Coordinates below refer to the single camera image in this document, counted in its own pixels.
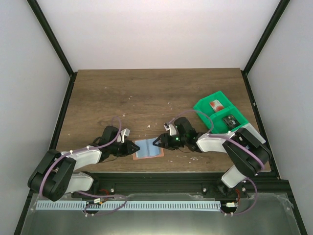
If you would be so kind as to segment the red white card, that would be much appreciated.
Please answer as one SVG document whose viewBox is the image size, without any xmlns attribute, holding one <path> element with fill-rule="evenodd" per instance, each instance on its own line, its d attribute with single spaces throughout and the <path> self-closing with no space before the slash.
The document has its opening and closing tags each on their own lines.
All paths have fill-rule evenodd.
<svg viewBox="0 0 313 235">
<path fill-rule="evenodd" d="M 219 112 L 224 109 L 224 106 L 222 105 L 222 103 L 217 99 L 211 101 L 209 104 L 214 110 L 214 112 Z"/>
</svg>

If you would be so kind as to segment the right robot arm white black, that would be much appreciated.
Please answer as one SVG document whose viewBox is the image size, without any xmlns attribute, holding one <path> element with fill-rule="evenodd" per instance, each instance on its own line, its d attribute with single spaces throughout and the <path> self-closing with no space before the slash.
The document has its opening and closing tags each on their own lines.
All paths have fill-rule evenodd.
<svg viewBox="0 0 313 235">
<path fill-rule="evenodd" d="M 228 196 L 240 182 L 263 171 L 272 157 L 265 145 L 266 141 L 251 124 L 236 131 L 211 134 L 197 132 L 187 118 L 179 117 L 165 123 L 164 128 L 166 133 L 153 141 L 154 146 L 168 150 L 187 147 L 192 152 L 221 152 L 229 156 L 233 166 L 217 181 L 216 186 L 223 196 Z"/>
</svg>

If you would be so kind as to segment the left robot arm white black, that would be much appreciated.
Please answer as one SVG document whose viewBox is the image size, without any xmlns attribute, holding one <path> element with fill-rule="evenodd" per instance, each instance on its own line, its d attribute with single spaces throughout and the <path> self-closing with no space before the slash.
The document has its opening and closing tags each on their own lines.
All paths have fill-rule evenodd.
<svg viewBox="0 0 313 235">
<path fill-rule="evenodd" d="M 67 193 L 89 191 L 94 178 L 88 173 L 75 171 L 101 163 L 110 155 L 125 157 L 139 151 L 140 147 L 127 139 L 129 134 L 128 128 L 121 130 L 107 126 L 102 136 L 82 149 L 69 152 L 48 150 L 28 179 L 27 186 L 53 202 Z"/>
</svg>

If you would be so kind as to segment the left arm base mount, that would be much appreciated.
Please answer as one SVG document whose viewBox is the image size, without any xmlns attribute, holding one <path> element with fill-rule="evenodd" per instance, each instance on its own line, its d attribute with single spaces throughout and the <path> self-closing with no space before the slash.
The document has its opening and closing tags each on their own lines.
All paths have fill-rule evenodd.
<svg viewBox="0 0 313 235">
<path fill-rule="evenodd" d="M 114 198 L 114 194 L 103 187 L 99 182 L 93 183 L 91 188 L 87 191 L 77 191 L 72 193 L 73 197 L 81 197 L 81 198 L 101 198 L 101 199 L 109 199 Z"/>
</svg>

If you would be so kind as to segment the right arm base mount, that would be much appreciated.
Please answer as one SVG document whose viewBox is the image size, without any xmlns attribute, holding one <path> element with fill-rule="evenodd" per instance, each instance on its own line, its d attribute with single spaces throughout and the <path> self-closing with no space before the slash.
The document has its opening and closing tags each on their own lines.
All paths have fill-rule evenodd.
<svg viewBox="0 0 313 235">
<path fill-rule="evenodd" d="M 221 181 L 204 182 L 201 184 L 202 194 L 216 199 L 235 199 L 238 196 L 247 198 L 247 194 L 238 187 L 228 188 Z"/>
</svg>

